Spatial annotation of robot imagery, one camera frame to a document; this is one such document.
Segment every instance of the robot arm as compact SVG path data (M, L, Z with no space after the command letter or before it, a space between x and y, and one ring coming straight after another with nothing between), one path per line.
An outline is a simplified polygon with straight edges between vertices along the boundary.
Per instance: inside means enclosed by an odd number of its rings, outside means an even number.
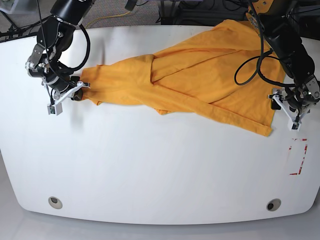
M264 57L274 52L294 84L267 79L260 71L260 67L257 73L267 83L282 87L282 89L275 88L269 96L271 108L284 110L289 117L289 129L299 130L301 119L310 111L312 105L320 101L320 82L314 75L315 63L308 55L300 36L290 26L288 19L283 17L292 8L293 1L248 0L248 2L248 20L271 47L271 51Z
M37 33L37 44L32 55L26 63L28 74L31 77L42 78L43 85L51 90L49 114L62 112L61 102L67 97L72 100L81 100L82 88L89 87L80 81L79 77L72 76L86 63L90 53L90 39L85 28L80 25L86 40L87 50L82 63L78 67L70 68L59 62L63 51L72 43L73 33L95 0L57 0L51 9L51 16L41 25ZM315 64L308 55L299 35L291 28L285 16L292 8L293 0L247 0L249 9L248 20L256 28L257 33L270 45L271 50L263 53L263 39L261 39L261 56L257 61L257 70L252 77L244 83L250 82L258 74L267 83L282 87L274 89L271 98L272 109L283 109L290 118L289 128L298 130L302 117L309 112L310 107L320 101L320 85L314 76ZM281 62L286 74L293 79L292 84L274 82L266 78L260 71L262 60L272 52Z
M71 97L72 100L81 100L82 87L89 87L89 84L81 82L79 77L70 77L70 75L80 70L89 58L90 39L85 28L80 24L94 1L57 0L50 11L52 15L41 24L37 33L37 44L26 63L26 69L31 77L42 78L48 93L49 87L51 88L49 114L60 114L61 102L67 97ZM59 62L59 58L62 52L70 47L78 25L87 40L86 54L79 66L71 68Z

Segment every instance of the yellow cable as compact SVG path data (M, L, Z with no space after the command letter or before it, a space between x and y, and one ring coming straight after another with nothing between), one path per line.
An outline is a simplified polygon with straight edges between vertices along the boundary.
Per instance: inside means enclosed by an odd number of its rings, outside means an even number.
M85 26L85 28L89 27L91 24L95 24L95 23L96 23L97 21L99 21L99 20L102 20L102 19L110 19L110 18L118 18L118 17L125 16L125 15L127 15L127 14L129 14L129 13L130 13L130 11L127 11L127 12L124 13L124 14L119 14L119 15L114 15L114 16L101 16L101 17L98 17L98 18L96 18L95 20L89 22L89 23Z

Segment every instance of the black cable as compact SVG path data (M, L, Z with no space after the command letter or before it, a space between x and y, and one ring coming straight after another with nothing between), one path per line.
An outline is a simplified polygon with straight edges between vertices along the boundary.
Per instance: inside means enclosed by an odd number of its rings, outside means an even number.
M294 18L293 16L289 15L289 17L290 17L293 21L295 21L296 24L299 25L299 22L298 22L297 20L295 20L295 18Z
M45 17L44 19L42 19L42 23L44 23L45 21L47 21L49 17L50 17L50 16L47 16L47 17ZM36 26L38 26L38 25L40 25L40 21L37 21L37 22L32 23L32 24L29 24L29 25L22 26L21 29L26 28L25 30L27 31L28 29L30 29L30 28L32 28L32 27L36 27Z
M41 12L40 12L39 0L36 0L36 3L37 3L37 6L38 6L38 14L39 14L40 25L41 25L41 30L42 30L43 43L44 43L44 47L45 47L46 57L48 58L49 67L50 67L51 71L52 71L59 79L61 79L61 80L62 80L63 82L65 82L66 84L75 87L75 86L76 86L75 84L73 84L73 83L70 82L70 81L66 81L63 77L61 77L59 74L57 74L57 73L55 72L55 70L51 67L50 58L49 58L49 54L48 54L48 51L47 51L47 43L46 43L46 38L45 38L44 26L43 26L43 23L42 23L42 17L41 17Z
M28 35L30 35L31 34L31 31L35 28L36 26L33 26L31 29L30 29L30 31L29 31L29 33L28 33Z
M270 59L276 59L278 60L280 63L282 63L283 65L286 65L286 63L284 62L284 60L286 59L289 59L291 56L287 56L286 58L277 58L277 57L274 57L274 56L265 56L265 58L270 58ZM288 69L291 73L291 75L293 76L294 79L296 79L296 76L295 74L292 72L291 69Z
M31 33L31 35L26 35L26 36L16 36L14 38L0 40L0 43L5 43L5 42L12 41L12 40L17 40L17 39L24 39L24 38L28 38L28 37L31 37L31 36L35 36L35 33Z
M89 55L90 55L90 48L91 48L90 37L89 37L89 35L87 33L86 28L82 24L80 24L79 27L82 30L82 32L83 32L83 34L85 36L85 39L86 39L86 51L85 51L84 59L83 59L82 63L79 66L77 66L77 67L66 67L66 69L68 71L70 71L70 72L76 72L76 71L82 69L83 66L86 64L86 62L88 61L88 58L89 58Z
M209 11L212 10L212 9L214 8L215 4L216 4L216 0L213 0L213 4L212 4L212 6L211 6L208 10L209 10Z
M48 87L48 85L45 85L45 88L46 88L46 91L48 92L48 95L49 95L49 97L50 97L50 104L51 104L51 105L54 105L54 104L55 104L55 100L54 100L54 98L52 97L52 95L51 95L50 92L49 92L49 87Z
M241 6L238 5L237 8L235 8L235 9L230 9L230 8L227 7L227 5L226 5L225 2L226 2L226 0L222 0L222 5L223 5L223 7L224 7L225 9L227 9L227 10L229 10L229 11L237 11L237 10L239 10L239 9L241 8Z
M201 1L197 2L195 5L189 4L186 1L181 1L181 3L182 3L182 5L187 7L188 9L195 9L196 7L198 7L201 4Z
M50 93L50 98L53 99L52 93L53 93L54 89L51 89L51 93Z
M160 23L161 22L161 15L160 15L160 11L159 11L159 18L157 19L157 21L155 21L155 23Z
M261 67L261 64L262 64L262 60L263 60L263 57L264 57L264 36L263 36L263 30L262 30L262 26L261 26L261 22L259 20L259 16L256 12L256 9L254 8L254 5L252 4L252 1L251 0L247 0L248 1L248 4L253 12L253 15L254 17L256 18L256 22L257 22L257 25L258 25L258 29L259 29L259 34L260 34L260 56L259 56L259 59L258 59L258 62L257 62L257 65L256 65L256 69L254 71L254 73L252 74L252 76L246 80L245 82L242 82L242 83L239 83L237 81L237 74L239 72L239 70L245 65L245 63L247 63L247 61L242 64L235 72L234 74L234 82L235 84L237 84L238 86L243 86L243 85L246 85L248 84L258 73L258 71L260 70L260 67Z
M228 2L233 2L234 4L241 6L242 8L248 8L249 4L244 2L245 0L239 0L239 1L234 1L234 0L227 0Z
M142 6L142 5L145 5L145 4L147 4L149 1L146 1L146 2L144 2L144 3L142 3L142 4L136 4L136 6Z
M18 32L21 31L21 28L18 27L18 26L15 24L15 22L13 22L13 21L11 20L11 18L10 18L5 12L3 12L3 11L0 10L0 14L2 14L2 15L8 20L8 22L11 24L11 26L13 26Z
M312 12L312 11L315 11L315 10L320 10L320 8L315 8L315 9L311 9L311 10L307 10L307 11L288 13L287 15L303 14L303 13L308 13L308 12Z
M243 85L246 85L248 84L257 74L260 76L260 78L265 81L266 83L269 83L269 84L272 84L272 85L276 85L276 86L279 86L279 87L288 87L288 88L293 88L295 87L296 85L295 84L287 84L287 83L281 83L281 82L278 82L278 81L272 81L268 78L266 78L262 72L261 72L261 64L262 64L262 61L264 58L272 58L272 59L277 59L278 61L282 62L283 64L285 64L281 59L279 58L276 58L276 57L272 57L272 56L269 56L273 50L269 50L267 52L264 52L264 36L263 36L263 30L262 30L262 25L261 25L261 22L260 22L260 19L259 19L259 16L253 6L253 3L252 3L252 0L247 0L252 12L253 12L253 17L255 17L256 19L256 23L257 23L257 26L258 26L258 29L259 29L259 35L260 35L260 56L256 56L256 57L252 57L248 60L246 60L243 64L241 64L241 66L235 71L235 74L234 74L234 82L235 84L237 84L238 86L243 86ZM238 72L240 71L240 69L245 65L247 64L248 62L250 62L251 60L253 59L258 59L257 63L256 63L256 69L254 71L254 73L252 74L252 76L246 80L245 82L242 82L242 83L239 83L237 81L237 74Z

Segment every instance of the yellow towel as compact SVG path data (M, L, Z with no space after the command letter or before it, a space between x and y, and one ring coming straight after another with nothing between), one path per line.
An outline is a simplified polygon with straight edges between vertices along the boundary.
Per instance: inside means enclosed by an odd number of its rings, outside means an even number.
M84 88L83 99L97 105L143 104L160 114L194 112L268 136L274 111L267 96L275 86L258 75L245 86L234 82L237 68L259 54L257 33L246 24L225 20L155 54L84 69L81 80L91 88ZM253 60L242 68L239 82L252 75L256 63ZM274 81L284 80L277 60L265 58L261 71Z

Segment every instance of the gray floor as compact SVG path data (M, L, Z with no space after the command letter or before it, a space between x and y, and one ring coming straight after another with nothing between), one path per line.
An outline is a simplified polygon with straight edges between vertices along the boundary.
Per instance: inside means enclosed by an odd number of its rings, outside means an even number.
M146 0L138 0L138 4L142 4L145 1ZM40 0L42 18L50 15L50 10L55 2L56 0ZM82 24L86 26L87 23L99 17L123 14L127 12L125 10L126 3L127 0L96 0L94 6L89 11ZM214 9L222 5L221 0L204 0L197 9L209 9L213 4ZM33 14L11 14L9 16L18 27L33 24L39 20L38 12ZM150 0L142 6L136 6L134 10L126 16L100 20L89 28L155 25L158 18L159 11L157 1ZM0 32L6 32L9 27L10 23L0 14ZM32 32L36 32L37 30L38 28L36 27L32 29Z

